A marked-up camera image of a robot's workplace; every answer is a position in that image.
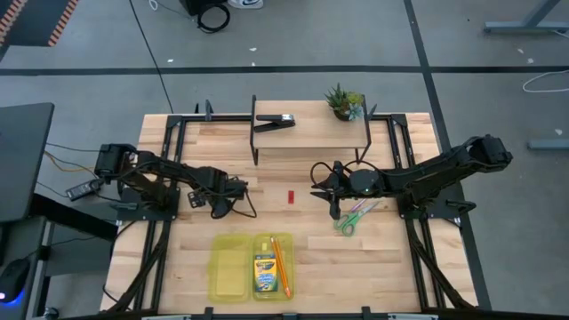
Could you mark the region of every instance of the black floor stripe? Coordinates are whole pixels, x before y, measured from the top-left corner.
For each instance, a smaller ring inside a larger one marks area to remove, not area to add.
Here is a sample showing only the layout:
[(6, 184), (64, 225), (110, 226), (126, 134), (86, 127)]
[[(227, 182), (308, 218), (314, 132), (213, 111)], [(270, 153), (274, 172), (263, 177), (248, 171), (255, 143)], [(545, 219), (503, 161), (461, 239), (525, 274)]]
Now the black floor stripe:
[[(433, 81), (433, 75), (431, 73), (432, 69), (429, 67), (427, 53), (421, 38), (419, 23), (415, 15), (415, 10), (413, 9), (412, 0), (404, 0), (404, 3), (405, 10), (407, 11), (407, 18), (409, 19), (409, 25), (413, 34), (413, 41), (415, 42), (415, 48), (419, 57), (419, 63), (421, 64), (423, 79), (425, 80), (425, 86), (427, 87), (427, 94), (429, 95), (430, 106), (433, 112), (438, 138), (441, 142), (443, 151), (446, 151), (451, 148), (451, 144), (446, 130), (445, 119), (443, 118), (443, 111), (438, 100), (437, 89), (435, 88), (435, 82)], [(473, 237), (472, 227), (469, 224), (469, 216), (468, 214), (465, 214), (465, 216), (464, 220), (467, 223), (462, 226), (461, 234), (463, 236), (462, 239), (469, 261), (470, 274), (472, 275), (473, 284), (475, 285), (478, 306), (489, 310), (492, 309), (492, 306), (488, 295), (488, 288), (486, 287), (484, 274), (482, 273), (482, 266), (480, 264), (480, 257), (478, 256), (476, 241)]]
[(404, 0), (404, 3), (405, 10), (407, 11), (407, 18), (409, 19), (409, 26), (411, 26), (411, 32), (413, 34), (413, 41), (415, 42), (415, 48), (417, 50), (417, 56), (419, 57), (419, 63), (421, 64), (421, 73), (423, 74), (425, 86), (427, 87), (427, 95), (429, 96), (430, 107), (433, 112), (433, 120), (435, 121), (438, 139), (443, 151), (446, 151), (451, 148), (451, 141), (449, 140), (448, 132), (446, 131), (445, 119), (438, 101), (437, 89), (435, 89), (433, 75), (430, 73), (429, 61), (427, 60), (427, 53), (425, 52), (425, 46), (423, 45), (421, 32), (419, 31), (419, 24), (417, 22), (417, 17), (415, 16), (415, 10), (413, 9), (411, 0)]
[(502, 73), (544, 73), (569, 70), (569, 66), (523, 66), (523, 67), (430, 67), (431, 73), (451, 74), (502, 74)]
[[(419, 66), (266, 66), (160, 68), (163, 75), (267, 73), (420, 73)], [(156, 75), (155, 68), (0, 68), (0, 76), (120, 76)]]
[[(419, 66), (267, 66), (160, 68), (162, 75), (223, 75), (270, 73), (411, 73), (411, 74), (508, 74), (569, 70), (569, 66), (531, 67), (419, 67)], [(0, 76), (145, 76), (155, 68), (0, 68)]]

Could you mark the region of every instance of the orange striped object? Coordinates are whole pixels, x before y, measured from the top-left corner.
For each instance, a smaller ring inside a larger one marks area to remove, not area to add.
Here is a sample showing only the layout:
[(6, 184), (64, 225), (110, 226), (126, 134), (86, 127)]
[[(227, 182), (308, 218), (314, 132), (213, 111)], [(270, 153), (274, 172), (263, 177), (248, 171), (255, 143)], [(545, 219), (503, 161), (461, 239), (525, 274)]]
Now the orange striped object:
[(8, 32), (12, 28), (16, 19), (20, 15), (24, 5), (28, 0), (12, 0), (12, 3), (8, 6), (8, 10), (4, 16), (0, 18), (0, 47), (4, 44)]
[(57, 22), (57, 25), (55, 25), (55, 29), (53, 30), (50, 39), (47, 41), (50, 46), (56, 45), (60, 40), (61, 35), (63, 35), (63, 29), (68, 24), (69, 19), (71, 19), (71, 14), (73, 14), (73, 11), (77, 7), (78, 1), (79, 0), (68, 1), (68, 5), (65, 7), (65, 10), (61, 14), (60, 20)]

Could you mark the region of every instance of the computer mouse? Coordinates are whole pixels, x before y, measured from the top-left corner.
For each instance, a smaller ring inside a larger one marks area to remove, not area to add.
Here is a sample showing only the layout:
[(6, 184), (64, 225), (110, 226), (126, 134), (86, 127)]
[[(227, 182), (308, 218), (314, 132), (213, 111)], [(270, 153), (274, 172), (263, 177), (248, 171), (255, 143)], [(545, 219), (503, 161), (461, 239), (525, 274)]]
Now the computer mouse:
[(12, 302), (24, 289), (28, 278), (28, 259), (17, 259), (10, 262), (0, 275), (0, 302)]

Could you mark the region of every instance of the potted succulent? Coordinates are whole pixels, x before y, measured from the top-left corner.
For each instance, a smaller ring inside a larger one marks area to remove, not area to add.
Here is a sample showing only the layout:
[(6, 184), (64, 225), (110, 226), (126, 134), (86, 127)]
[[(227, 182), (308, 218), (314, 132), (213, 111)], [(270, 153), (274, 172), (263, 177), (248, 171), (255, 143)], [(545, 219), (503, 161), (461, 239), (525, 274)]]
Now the potted succulent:
[(333, 92), (325, 94), (328, 106), (341, 121), (352, 121), (364, 115), (364, 95), (358, 92), (346, 92), (338, 84)]

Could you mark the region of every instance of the yellow plastic container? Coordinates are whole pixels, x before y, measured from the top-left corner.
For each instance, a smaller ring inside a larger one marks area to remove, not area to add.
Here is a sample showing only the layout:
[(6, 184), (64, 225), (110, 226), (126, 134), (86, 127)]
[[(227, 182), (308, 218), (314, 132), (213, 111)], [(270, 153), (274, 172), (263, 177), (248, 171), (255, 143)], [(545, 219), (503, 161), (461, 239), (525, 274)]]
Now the yellow plastic container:
[(213, 302), (243, 302), (251, 296), (252, 237), (216, 236), (208, 265), (208, 298)]
[(273, 252), (273, 247), (270, 242), (270, 238), (275, 236), (281, 247), (281, 255), (283, 257), (284, 270), (286, 272), (286, 280), (288, 282), (289, 289), (291, 290), (291, 298), (288, 299), (285, 294), (285, 288), (283, 286), (283, 278), (280, 273), (276, 272), (277, 285), (276, 291), (262, 291), (255, 282), (254, 271), (252, 271), (253, 280), (251, 281), (252, 286), (252, 296), (258, 301), (288, 301), (294, 298), (295, 287), (294, 287), (294, 243), (293, 236), (288, 233), (266, 233), (258, 234), (252, 240), (252, 259), (254, 263), (255, 258), (268, 258)]

